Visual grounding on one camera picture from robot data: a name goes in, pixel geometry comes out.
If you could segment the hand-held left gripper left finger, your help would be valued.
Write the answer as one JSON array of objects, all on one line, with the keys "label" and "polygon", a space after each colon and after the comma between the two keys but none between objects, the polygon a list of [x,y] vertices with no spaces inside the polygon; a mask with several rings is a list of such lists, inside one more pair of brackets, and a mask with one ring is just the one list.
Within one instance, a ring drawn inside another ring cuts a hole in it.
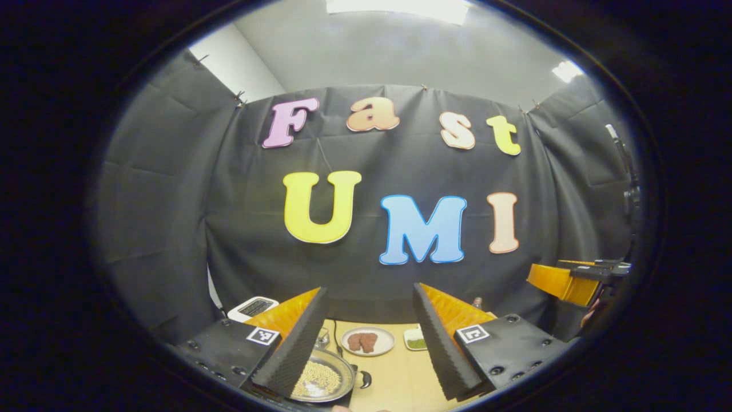
[{"label": "hand-held left gripper left finger", "polygon": [[220,320],[172,349],[225,385],[288,397],[314,349],[328,307],[327,288],[317,287],[246,322]]}]

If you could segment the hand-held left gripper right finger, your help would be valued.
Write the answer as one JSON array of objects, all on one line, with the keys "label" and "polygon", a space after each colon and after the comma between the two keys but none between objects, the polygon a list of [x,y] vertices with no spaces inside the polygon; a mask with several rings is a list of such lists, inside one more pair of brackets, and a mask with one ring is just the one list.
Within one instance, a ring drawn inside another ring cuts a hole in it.
[{"label": "hand-held left gripper right finger", "polygon": [[490,315],[423,283],[413,285],[412,303],[449,401],[517,383],[569,347],[522,316]]}]

